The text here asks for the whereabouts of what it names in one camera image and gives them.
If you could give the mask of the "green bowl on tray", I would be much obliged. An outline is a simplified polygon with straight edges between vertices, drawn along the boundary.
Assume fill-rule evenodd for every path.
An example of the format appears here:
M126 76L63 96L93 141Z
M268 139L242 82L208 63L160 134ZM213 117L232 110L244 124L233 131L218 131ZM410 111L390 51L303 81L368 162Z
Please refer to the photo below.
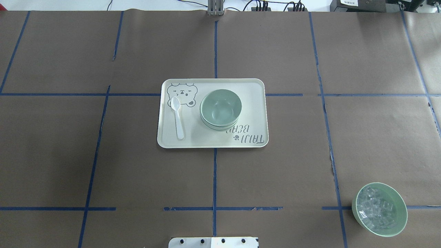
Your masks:
M202 120L203 124L205 124L206 127L210 128L211 130L215 130L215 131L226 131L227 129L231 129L238 122L238 121L236 121L233 124L228 125L228 126L215 126L215 125L211 125L210 123L208 123L202 116L201 116L201 120Z

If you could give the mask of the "cream bear serving tray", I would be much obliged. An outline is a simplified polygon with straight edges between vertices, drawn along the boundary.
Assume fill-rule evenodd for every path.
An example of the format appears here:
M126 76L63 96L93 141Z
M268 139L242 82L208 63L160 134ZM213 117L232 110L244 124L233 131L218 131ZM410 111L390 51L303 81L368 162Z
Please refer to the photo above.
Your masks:
M242 111L236 125L215 131L203 124L199 108L203 97L217 89L235 92ZM181 102L184 139L178 140L171 98ZM258 79L169 79L161 86L157 142L163 148L250 148L269 141L265 87Z

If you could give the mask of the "green bowl with ice cubes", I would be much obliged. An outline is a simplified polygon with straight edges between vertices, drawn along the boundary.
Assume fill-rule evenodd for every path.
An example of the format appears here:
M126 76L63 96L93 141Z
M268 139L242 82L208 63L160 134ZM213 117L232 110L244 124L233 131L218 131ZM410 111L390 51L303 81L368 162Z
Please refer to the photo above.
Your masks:
M352 199L351 207L356 221L380 237L394 237L407 225L405 201L397 190L384 183L363 186Z

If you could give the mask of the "aluminium frame post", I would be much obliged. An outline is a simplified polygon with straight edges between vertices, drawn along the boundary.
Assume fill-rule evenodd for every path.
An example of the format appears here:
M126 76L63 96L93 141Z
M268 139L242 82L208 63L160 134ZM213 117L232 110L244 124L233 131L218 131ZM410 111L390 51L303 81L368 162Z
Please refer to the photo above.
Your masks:
M223 16L225 14L224 0L207 1L208 16Z

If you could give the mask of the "white plastic spoon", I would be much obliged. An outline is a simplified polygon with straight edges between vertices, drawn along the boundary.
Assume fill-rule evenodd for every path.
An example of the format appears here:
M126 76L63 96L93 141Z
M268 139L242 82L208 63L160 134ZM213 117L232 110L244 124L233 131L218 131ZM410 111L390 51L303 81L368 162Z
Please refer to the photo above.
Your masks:
M180 115L181 102L179 101L178 97L171 98L171 107L175 113L175 128L176 128L177 138L178 138L178 140L183 140L184 139L184 131L183 131L181 115Z

